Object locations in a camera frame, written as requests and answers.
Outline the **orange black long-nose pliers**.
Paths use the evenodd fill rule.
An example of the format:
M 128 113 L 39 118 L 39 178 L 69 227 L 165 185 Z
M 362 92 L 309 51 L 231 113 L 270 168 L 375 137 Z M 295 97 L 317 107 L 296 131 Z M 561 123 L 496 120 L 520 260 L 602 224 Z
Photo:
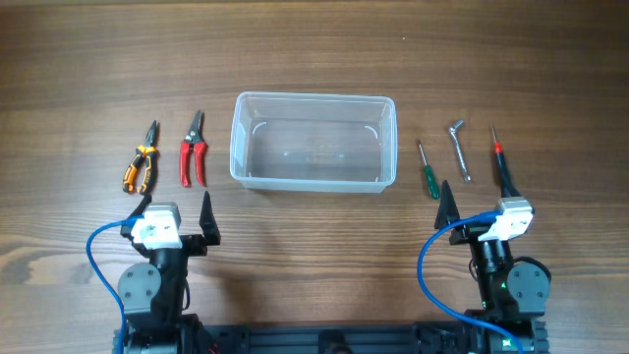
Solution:
M 153 121 L 146 133 L 144 143 L 136 148 L 134 158 L 125 170 L 122 190 L 127 194 L 138 192 L 142 196 L 146 196 L 152 192 L 155 186 L 158 156 L 156 149 L 157 128 L 157 122 Z M 143 178 L 141 183 L 136 186 L 137 175 L 141 169 L 143 169 Z

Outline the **green handled screwdriver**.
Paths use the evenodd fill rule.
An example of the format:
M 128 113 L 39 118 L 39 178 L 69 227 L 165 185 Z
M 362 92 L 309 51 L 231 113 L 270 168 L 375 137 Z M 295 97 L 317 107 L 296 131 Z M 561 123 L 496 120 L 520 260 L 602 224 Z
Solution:
M 418 150 L 422 159 L 429 194 L 434 200 L 438 200 L 440 198 L 440 189 L 421 142 L 418 142 Z

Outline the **clear plastic container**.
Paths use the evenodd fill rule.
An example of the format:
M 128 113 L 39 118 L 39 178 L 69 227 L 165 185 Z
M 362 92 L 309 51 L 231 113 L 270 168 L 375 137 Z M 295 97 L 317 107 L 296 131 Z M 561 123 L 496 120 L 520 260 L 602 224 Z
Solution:
M 230 173 L 248 189 L 374 193 L 397 174 L 397 114 L 386 96 L 245 91 Z

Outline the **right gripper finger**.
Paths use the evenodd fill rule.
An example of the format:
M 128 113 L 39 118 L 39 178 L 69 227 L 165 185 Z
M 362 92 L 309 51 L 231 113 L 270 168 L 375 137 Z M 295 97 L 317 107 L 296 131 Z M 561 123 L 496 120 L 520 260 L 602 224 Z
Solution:
M 502 198 L 514 198 L 521 196 L 519 191 L 513 186 L 510 178 L 500 180 L 500 192 Z
M 444 180 L 441 184 L 440 204 L 436 214 L 434 228 L 436 230 L 443 229 L 460 219 L 459 210 L 450 185 L 447 180 Z

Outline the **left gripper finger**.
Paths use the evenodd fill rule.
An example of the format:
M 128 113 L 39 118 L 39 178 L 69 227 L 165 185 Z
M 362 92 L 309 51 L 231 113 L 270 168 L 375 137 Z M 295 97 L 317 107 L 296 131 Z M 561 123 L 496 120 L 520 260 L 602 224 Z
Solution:
M 132 213 L 128 216 L 129 219 L 132 219 L 134 217 L 139 217 L 141 216 L 146 207 L 152 202 L 152 195 L 148 194 L 145 195 L 143 197 L 143 199 L 141 200 L 141 202 L 139 203 L 139 205 L 132 211 Z
M 221 243 L 221 235 L 213 214 L 211 198 L 208 191 L 205 191 L 203 195 L 199 225 L 207 245 L 219 245 Z

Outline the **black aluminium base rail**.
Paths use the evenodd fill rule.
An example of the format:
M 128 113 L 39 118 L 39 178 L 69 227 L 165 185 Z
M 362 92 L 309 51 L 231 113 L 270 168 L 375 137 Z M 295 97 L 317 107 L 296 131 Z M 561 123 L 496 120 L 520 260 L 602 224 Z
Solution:
M 207 326 L 191 336 L 114 332 L 114 353 L 547 353 L 544 322 L 517 324 L 511 336 L 459 322 L 406 325 Z

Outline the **silver L-shaped socket wrench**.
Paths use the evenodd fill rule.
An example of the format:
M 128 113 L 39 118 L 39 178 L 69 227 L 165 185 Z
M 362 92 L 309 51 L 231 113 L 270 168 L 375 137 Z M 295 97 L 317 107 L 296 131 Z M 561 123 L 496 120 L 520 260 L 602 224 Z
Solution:
M 457 156 L 458 156 L 458 161 L 459 161 L 459 165 L 460 165 L 460 169 L 461 169 L 461 173 L 462 173 L 462 177 L 463 180 L 466 183 L 470 183 L 472 181 L 472 177 L 470 175 L 469 169 L 468 169 L 468 165 L 466 163 L 465 160 L 465 155 L 462 149 L 462 146 L 459 142 L 458 139 L 458 131 L 460 130 L 460 128 L 464 125 L 464 121 L 463 120 L 459 120 L 456 123 L 454 123 L 452 126 L 450 126 L 448 128 L 448 133 L 453 141 L 453 145 L 455 147 Z

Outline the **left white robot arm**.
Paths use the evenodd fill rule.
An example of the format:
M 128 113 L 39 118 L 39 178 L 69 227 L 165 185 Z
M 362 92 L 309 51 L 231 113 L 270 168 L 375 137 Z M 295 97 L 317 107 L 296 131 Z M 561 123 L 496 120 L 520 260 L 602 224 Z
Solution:
M 188 262 L 218 246 L 220 232 L 209 193 L 203 195 L 200 234 L 179 232 L 181 215 L 175 203 L 155 203 L 145 196 L 123 221 L 120 234 L 144 258 L 119 278 L 117 294 L 123 320 L 114 332 L 114 353 L 210 353 L 220 351 L 190 306 Z

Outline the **black red screwdriver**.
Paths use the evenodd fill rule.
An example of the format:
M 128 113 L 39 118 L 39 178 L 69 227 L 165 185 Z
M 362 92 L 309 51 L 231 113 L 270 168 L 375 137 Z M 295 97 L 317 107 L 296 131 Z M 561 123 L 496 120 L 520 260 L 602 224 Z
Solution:
M 499 142 L 498 138 L 497 138 L 497 134 L 495 132 L 495 128 L 493 126 L 490 127 L 491 130 L 491 134 L 492 134 L 492 140 L 493 140 L 493 147 L 494 147 L 494 155 L 495 155 L 495 164 L 496 164 L 496 171 L 497 171 L 497 179 L 498 179 L 498 183 L 499 183 L 499 187 L 500 187 L 500 180 L 501 179 L 507 179 L 511 178 L 507 163 L 506 163 L 506 158 L 504 156 L 504 151 L 502 148 L 501 143 Z

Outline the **red handled pruning shears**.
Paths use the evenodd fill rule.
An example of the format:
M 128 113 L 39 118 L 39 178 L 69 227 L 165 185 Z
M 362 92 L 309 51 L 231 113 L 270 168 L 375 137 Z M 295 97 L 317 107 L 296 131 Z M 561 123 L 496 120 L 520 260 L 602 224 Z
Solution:
M 202 123 L 204 120 L 204 112 L 198 110 L 192 121 L 192 124 L 180 144 L 179 151 L 179 178 L 184 188 L 192 186 L 190 178 L 190 161 L 194 160 L 195 175 L 198 183 L 206 186 L 204 157 L 208 145 L 202 137 Z

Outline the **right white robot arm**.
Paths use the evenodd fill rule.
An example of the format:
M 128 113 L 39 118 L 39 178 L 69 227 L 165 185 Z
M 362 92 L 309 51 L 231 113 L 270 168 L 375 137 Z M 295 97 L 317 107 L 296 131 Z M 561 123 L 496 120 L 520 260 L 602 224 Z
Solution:
M 550 292 L 551 273 L 531 257 L 512 256 L 509 242 L 526 233 L 534 209 L 522 197 L 498 200 L 497 216 L 469 221 L 450 231 L 449 244 L 467 245 L 471 250 L 469 269 L 478 283 L 483 307 L 468 310 L 473 320 L 498 326 L 511 333 L 505 336 L 476 324 L 463 324 L 464 352 L 516 353 L 521 344 L 525 353 L 547 353 L 549 341 L 544 322 L 545 302 Z

